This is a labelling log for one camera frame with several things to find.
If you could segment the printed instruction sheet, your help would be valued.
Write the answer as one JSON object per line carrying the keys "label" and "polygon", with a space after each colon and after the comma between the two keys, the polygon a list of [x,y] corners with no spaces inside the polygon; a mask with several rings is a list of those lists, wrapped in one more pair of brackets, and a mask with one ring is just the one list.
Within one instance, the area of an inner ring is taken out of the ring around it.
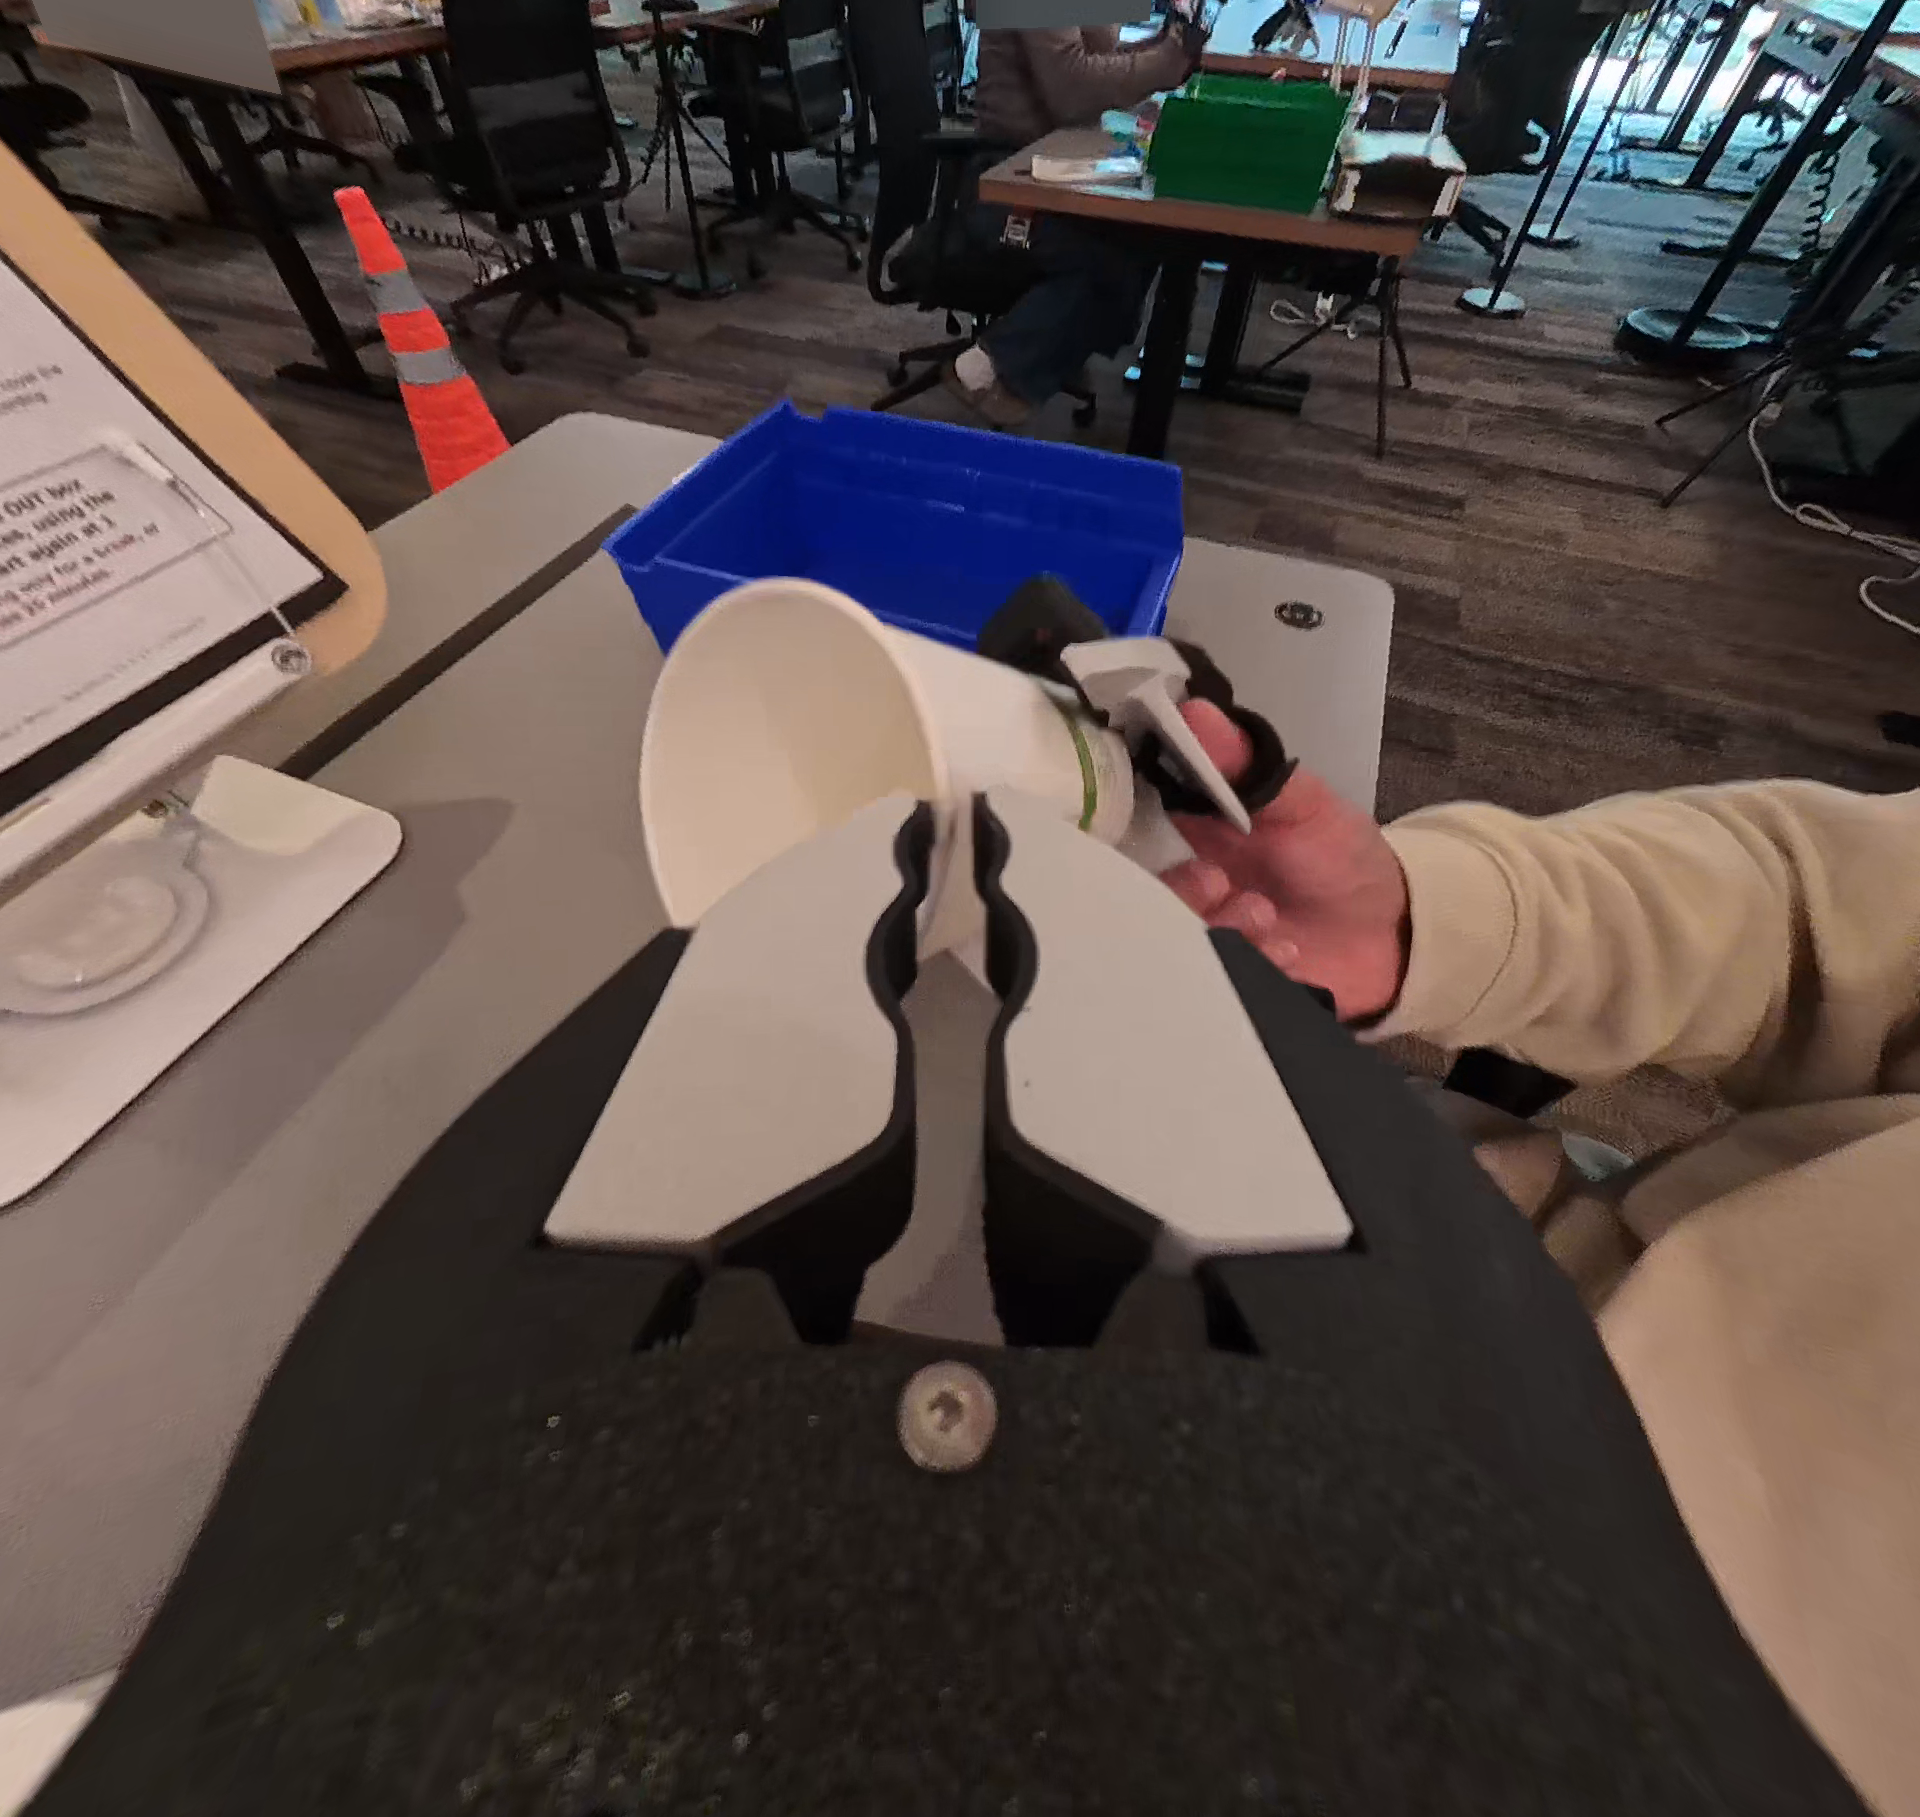
{"label": "printed instruction sheet", "polygon": [[348,593],[5,259],[5,813]]}

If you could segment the black stanchion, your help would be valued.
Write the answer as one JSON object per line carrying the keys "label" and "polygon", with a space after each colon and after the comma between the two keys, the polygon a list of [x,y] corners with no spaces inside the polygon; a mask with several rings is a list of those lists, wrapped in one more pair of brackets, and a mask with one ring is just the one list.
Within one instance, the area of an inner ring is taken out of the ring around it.
{"label": "black stanchion", "polygon": [[1735,284],[1787,204],[1790,189],[1826,151],[1853,101],[1867,86],[1867,70],[1883,45],[1918,45],[1918,0],[1769,0],[1781,11],[1781,26],[1769,37],[1765,57],[1816,85],[1804,125],[1783,158],[1748,197],[1740,221],[1712,257],[1712,271],[1688,306],[1639,306],[1619,327],[1619,346],[1640,364],[1724,364],[1740,357],[1759,332],[1716,313]]}

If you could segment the green plastic bin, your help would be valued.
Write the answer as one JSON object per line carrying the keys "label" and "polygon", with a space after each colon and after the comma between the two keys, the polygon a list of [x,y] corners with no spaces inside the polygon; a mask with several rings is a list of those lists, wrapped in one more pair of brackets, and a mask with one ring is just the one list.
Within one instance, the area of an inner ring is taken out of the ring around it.
{"label": "green plastic bin", "polygon": [[1195,72],[1166,96],[1144,151],[1156,197],[1312,213],[1352,96],[1325,80]]}

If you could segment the person's beige hoodie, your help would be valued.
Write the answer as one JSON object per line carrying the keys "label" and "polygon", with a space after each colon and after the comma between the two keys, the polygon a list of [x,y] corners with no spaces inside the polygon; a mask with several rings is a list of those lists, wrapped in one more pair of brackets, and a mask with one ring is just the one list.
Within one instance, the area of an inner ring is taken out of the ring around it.
{"label": "person's beige hoodie", "polygon": [[1918,1094],[1750,1113],[1588,1183],[1456,1126],[1593,1307],[1740,1634],[1874,1815],[1918,1815]]}

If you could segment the white paper cup green band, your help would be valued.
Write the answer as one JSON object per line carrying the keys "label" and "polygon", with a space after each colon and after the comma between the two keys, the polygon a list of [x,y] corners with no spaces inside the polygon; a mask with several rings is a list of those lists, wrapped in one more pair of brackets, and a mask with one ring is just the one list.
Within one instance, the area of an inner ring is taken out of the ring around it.
{"label": "white paper cup green band", "polygon": [[971,796],[1012,789],[1101,844],[1140,810],[1124,738],[1060,678],[900,630],[802,580],[703,610],[658,669],[636,770],[642,844],[672,925],[885,796],[931,810],[918,954],[983,928]]}

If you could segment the person's right hand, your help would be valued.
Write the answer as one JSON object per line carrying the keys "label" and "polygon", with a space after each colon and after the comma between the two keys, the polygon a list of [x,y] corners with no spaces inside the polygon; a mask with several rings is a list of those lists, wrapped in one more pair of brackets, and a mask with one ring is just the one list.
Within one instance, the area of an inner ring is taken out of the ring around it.
{"label": "person's right hand", "polygon": [[1387,1015],[1404,990],[1408,880],[1381,826],[1309,770],[1252,813],[1172,819],[1190,860],[1163,881],[1211,928],[1256,946],[1348,1026]]}

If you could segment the wooden desk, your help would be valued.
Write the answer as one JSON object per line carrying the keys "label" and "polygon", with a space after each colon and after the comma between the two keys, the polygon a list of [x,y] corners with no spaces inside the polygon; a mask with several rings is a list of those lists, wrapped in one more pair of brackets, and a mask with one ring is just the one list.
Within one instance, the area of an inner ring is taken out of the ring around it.
{"label": "wooden desk", "polygon": [[979,179],[979,204],[1023,221],[1071,221],[1144,248],[1157,266],[1156,300],[1140,346],[1140,386],[1124,452],[1166,460],[1176,406],[1186,394],[1256,408],[1303,413],[1304,377],[1284,364],[1325,331],[1309,327],[1268,365],[1241,364],[1263,274],[1284,259],[1364,259],[1373,276],[1352,306],[1378,315],[1375,460],[1387,456],[1387,382],[1413,390],[1401,332],[1401,284],[1434,228],[1430,211],[1393,200],[1378,213],[1275,213],[1211,200],[1157,197],[1095,184],[1051,184],[1031,173],[1040,148],[1020,151]]}
{"label": "wooden desk", "polygon": [[278,369],[278,380],[312,390],[338,390],[372,404],[397,404],[394,374],[369,369],[359,354],[381,346],[381,331],[349,331],[338,313],[312,259],[299,248],[287,205],[278,200],[259,151],[239,129],[239,106],[249,101],[284,101],[284,86],[319,78],[352,78],[403,57],[442,52],[442,30],[364,30],[348,37],[319,37],[294,46],[269,46],[269,86],[242,86],[229,80],[172,72],[134,57],[93,52],[119,80],[131,80],[138,96],[159,125],[189,187],[201,192],[213,228],[242,229],[268,254],[284,294],[294,300],[299,327],[309,339],[309,359],[294,359]]}

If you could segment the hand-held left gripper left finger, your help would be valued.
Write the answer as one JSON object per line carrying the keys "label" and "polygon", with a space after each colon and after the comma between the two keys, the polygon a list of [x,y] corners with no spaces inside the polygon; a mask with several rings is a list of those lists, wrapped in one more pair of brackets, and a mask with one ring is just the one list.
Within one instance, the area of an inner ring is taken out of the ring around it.
{"label": "hand-held left gripper left finger", "polygon": [[936,813],[885,796],[786,850],[690,932],[542,1238],[770,1278],[846,1342],[915,1209],[918,976]]}

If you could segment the black office chair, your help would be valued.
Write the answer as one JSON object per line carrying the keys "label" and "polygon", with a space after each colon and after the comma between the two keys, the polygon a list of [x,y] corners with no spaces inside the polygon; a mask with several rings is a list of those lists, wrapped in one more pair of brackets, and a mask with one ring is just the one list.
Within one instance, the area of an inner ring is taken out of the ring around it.
{"label": "black office chair", "polygon": [[471,335],[481,306],[511,300],[495,359],[523,374],[527,322],[577,306],[632,359],[651,357],[636,315],[653,315],[657,295],[614,241],[614,211],[636,179],[591,0],[442,0],[442,57],[446,136],[426,171],[459,215],[527,248],[511,274],[450,304],[454,332]]}
{"label": "black office chair", "polygon": [[852,80],[876,128],[876,213],[866,285],[885,309],[967,320],[947,335],[900,354],[892,386],[871,408],[890,413],[942,382],[983,332],[1035,291],[1028,251],[979,237],[983,148],[971,128],[947,128],[931,80],[921,0],[841,0]]}
{"label": "black office chair", "polygon": [[708,197],[705,248],[812,229],[861,271],[870,222],[846,205],[846,141],[855,121],[848,12],[841,0],[778,0],[757,26],[695,37],[703,86],[693,125],[717,125],[730,197]]}

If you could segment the blue plastic bin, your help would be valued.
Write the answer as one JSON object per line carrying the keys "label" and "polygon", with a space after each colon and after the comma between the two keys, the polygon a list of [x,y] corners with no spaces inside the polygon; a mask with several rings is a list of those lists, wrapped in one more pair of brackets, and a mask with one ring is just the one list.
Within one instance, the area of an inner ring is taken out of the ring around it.
{"label": "blue plastic bin", "polygon": [[1051,577],[1120,636],[1156,636],[1186,558],[1176,465],[911,415],[781,404],[604,543],[672,648],[743,584],[806,580],[900,630],[971,648]]}

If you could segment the person's right forearm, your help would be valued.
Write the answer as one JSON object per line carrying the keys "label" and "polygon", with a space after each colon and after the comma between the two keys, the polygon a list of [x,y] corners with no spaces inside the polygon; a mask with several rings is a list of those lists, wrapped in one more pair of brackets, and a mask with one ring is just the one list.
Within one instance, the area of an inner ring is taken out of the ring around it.
{"label": "person's right forearm", "polygon": [[1378,1039],[1574,1084],[1664,1067],[1772,1113],[1918,1094],[1918,792],[1809,778],[1487,802],[1386,832],[1408,965]]}

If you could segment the open cardboard box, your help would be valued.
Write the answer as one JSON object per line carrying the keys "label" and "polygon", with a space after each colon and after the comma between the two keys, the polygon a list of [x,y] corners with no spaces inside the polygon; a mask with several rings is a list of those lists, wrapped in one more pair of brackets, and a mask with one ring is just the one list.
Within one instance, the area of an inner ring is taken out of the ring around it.
{"label": "open cardboard box", "polygon": [[1342,221],[1450,221],[1469,164],[1442,129],[1348,129],[1327,176],[1327,213]]}

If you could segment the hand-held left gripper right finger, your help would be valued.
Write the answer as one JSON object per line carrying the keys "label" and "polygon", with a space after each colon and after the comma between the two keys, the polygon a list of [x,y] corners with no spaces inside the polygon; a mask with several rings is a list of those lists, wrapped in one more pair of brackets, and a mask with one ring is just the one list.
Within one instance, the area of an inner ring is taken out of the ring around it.
{"label": "hand-held left gripper right finger", "polygon": [[1142,1274],[1338,1254],[1344,1209],[1252,1013],[1291,982],[1040,798],[971,798],[998,1015],[983,1094],[983,1253],[1012,1349],[1091,1349]]}

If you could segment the orange traffic cone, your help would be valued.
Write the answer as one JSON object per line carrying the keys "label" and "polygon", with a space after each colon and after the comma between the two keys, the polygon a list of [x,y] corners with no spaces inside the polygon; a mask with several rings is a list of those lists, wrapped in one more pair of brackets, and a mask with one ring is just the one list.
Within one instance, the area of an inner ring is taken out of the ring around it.
{"label": "orange traffic cone", "polygon": [[333,204],[369,291],[426,484],[432,494],[446,494],[507,456],[511,440],[459,364],[446,322],[421,294],[369,192],[359,187],[338,189]]}

